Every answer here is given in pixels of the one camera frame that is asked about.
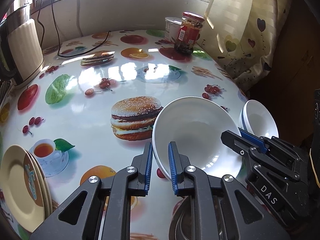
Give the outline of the blue-striped white bowl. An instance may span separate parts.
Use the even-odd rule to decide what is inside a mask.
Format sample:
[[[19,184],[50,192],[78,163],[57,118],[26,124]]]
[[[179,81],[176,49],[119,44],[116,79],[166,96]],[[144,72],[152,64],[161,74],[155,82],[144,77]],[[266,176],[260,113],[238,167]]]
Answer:
[[[242,108],[238,127],[256,137],[279,137],[276,123],[267,108],[256,100],[248,100]]]

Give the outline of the stainless steel bowl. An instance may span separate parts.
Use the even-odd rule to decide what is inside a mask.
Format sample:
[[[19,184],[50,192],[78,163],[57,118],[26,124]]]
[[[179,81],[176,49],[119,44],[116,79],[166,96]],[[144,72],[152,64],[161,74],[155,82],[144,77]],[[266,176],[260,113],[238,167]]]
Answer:
[[[172,215],[169,239],[201,239],[195,218],[195,200],[187,196],[179,202]]]

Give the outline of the cream electric kettle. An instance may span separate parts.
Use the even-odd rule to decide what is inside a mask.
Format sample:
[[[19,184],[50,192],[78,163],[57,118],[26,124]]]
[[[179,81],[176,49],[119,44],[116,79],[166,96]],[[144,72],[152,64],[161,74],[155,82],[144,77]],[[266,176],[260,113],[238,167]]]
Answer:
[[[18,88],[36,77],[44,65],[30,5],[26,4],[1,22],[1,80]]]

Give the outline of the fruit print tablecloth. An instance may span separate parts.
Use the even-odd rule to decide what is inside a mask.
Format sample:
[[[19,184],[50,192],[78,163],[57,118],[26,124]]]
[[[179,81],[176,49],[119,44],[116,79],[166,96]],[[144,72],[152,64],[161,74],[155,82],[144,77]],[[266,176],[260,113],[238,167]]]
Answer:
[[[222,89],[213,101],[234,121],[247,101],[244,93],[201,48],[188,59],[159,31],[116,31],[64,43],[61,57],[47,54],[44,69],[26,88],[12,88],[1,104],[1,152],[13,144],[30,150],[37,142],[58,141],[69,158],[48,178],[53,204],[61,204],[90,168],[114,171],[141,154],[145,141],[116,137],[111,108],[123,99],[152,96],[162,106],[185,96],[200,96],[206,85]]]

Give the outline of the white paper cup container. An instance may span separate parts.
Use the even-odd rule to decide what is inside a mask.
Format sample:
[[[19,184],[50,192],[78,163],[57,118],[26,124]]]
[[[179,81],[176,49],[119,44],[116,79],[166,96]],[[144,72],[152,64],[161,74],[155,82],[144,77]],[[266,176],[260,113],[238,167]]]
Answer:
[[[176,17],[165,18],[165,40],[171,43],[175,43],[178,38],[182,20]]]

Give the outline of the beige plate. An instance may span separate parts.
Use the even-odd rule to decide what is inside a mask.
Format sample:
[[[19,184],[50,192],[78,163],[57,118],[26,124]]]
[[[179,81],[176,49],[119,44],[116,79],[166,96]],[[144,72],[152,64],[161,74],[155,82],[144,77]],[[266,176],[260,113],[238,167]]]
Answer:
[[[47,183],[47,180],[46,180],[46,176],[44,175],[44,172],[41,168],[41,165],[39,164],[39,162],[37,163],[39,169],[40,169],[40,172],[41,172],[41,175],[42,175],[42,178],[43,178],[43,181],[44,181],[44,184],[45,184],[45,187],[46,187],[46,191],[47,191],[47,197],[48,197],[48,202],[49,202],[49,214],[51,215],[53,213],[53,203],[52,203],[52,196],[51,196],[51,193],[50,193],[50,189],[49,189],[49,185]]]
[[[27,152],[29,154],[29,156],[31,157],[31,159],[33,160],[33,163],[34,165],[38,168],[40,174],[41,174],[41,181],[42,181],[42,193],[43,193],[43,196],[45,197],[46,199],[46,208],[47,208],[47,211],[46,211],[46,218],[52,214],[53,212],[53,205],[52,205],[52,197],[51,197],[51,194],[50,194],[50,189],[49,189],[49,186],[48,186],[48,183],[47,183],[47,180],[46,180],[46,177],[44,175],[44,172],[39,164],[39,162],[37,161],[37,159],[28,151]]]
[[[25,230],[34,232],[46,211],[36,168],[19,145],[11,145],[3,155],[1,189],[10,213]]]

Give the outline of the yellow heart-pattern curtain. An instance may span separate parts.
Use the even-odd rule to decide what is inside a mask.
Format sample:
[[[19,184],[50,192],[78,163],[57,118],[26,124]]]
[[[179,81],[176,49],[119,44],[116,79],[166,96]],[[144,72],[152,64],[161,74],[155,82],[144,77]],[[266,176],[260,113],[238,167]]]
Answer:
[[[267,76],[289,0],[210,0],[198,44],[244,92]]]

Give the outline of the red-label chili sauce jar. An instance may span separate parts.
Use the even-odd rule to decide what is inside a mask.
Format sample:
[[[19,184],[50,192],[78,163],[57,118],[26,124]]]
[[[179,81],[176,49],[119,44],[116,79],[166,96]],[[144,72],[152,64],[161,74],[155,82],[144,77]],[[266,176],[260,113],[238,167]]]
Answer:
[[[174,47],[181,54],[190,55],[200,37],[205,19],[192,12],[184,12]]]

